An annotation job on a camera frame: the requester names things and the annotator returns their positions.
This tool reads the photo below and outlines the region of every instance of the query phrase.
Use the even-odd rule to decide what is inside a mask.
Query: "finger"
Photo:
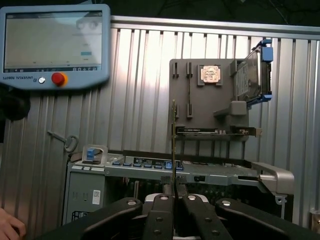
[[[24,237],[25,235],[26,235],[26,226],[25,226],[25,224],[22,222],[22,221],[19,221],[18,219],[16,219],[15,217],[10,217],[9,219],[8,219],[8,221],[9,221],[9,223],[13,226],[13,227],[15,227],[15,228],[17,228],[18,230],[19,230],[19,236],[20,236],[20,238],[21,237]]]
[[[3,225],[2,231],[10,240],[19,240],[18,233],[13,229],[13,227],[8,222],[6,222]]]
[[[9,238],[5,235],[4,232],[0,231],[0,239],[1,240],[9,240]]]

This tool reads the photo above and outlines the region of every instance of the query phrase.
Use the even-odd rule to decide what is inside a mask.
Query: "metal key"
[[[65,137],[60,136],[50,130],[48,130],[47,133],[50,136],[52,136],[53,138],[58,139],[59,141],[63,142],[64,143],[63,149],[67,153],[72,153],[78,146],[79,139],[74,135],[70,135],[67,138],[65,138]]]

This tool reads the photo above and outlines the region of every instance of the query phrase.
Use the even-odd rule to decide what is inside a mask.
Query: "red emergency stop button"
[[[66,82],[66,76],[61,72],[55,72],[51,76],[52,82],[57,86],[62,86]]]

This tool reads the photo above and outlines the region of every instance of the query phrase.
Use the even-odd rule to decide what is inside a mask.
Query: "corrugated metal wall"
[[[294,222],[307,225],[318,208],[320,82],[319,28],[114,17],[109,85],[73,95],[34,94],[28,118],[7,122],[0,172],[0,205],[27,224],[29,238],[62,218],[67,154],[47,135],[79,135],[112,150],[166,152],[169,61],[244,58],[272,38],[270,103],[250,111],[263,137],[238,142],[186,141],[178,151],[244,158],[295,175]]]

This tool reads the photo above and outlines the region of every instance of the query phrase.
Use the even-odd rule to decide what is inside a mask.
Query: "human hand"
[[[0,208],[0,240],[20,240],[25,235],[25,224]]]

